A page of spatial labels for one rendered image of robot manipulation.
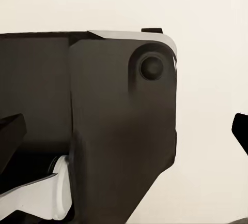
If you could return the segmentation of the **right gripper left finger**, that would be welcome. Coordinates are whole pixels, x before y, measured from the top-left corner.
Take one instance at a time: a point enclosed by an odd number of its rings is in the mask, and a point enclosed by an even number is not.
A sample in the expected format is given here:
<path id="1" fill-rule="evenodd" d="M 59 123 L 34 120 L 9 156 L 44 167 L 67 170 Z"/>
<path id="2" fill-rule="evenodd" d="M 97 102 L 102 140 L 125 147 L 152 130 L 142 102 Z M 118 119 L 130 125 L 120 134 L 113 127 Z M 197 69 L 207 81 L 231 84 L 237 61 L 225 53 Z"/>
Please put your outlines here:
<path id="1" fill-rule="evenodd" d="M 22 113 L 0 119 L 0 175 L 27 133 Z"/>

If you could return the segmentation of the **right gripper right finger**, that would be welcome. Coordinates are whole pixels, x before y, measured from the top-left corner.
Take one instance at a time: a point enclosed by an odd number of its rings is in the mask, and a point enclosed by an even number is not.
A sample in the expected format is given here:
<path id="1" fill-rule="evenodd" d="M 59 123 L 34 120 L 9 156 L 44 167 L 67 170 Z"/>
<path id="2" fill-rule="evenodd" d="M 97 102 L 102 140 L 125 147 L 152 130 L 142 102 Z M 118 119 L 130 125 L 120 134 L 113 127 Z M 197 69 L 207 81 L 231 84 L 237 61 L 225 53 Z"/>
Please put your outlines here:
<path id="1" fill-rule="evenodd" d="M 248 115 L 237 113 L 231 130 L 248 155 Z"/>

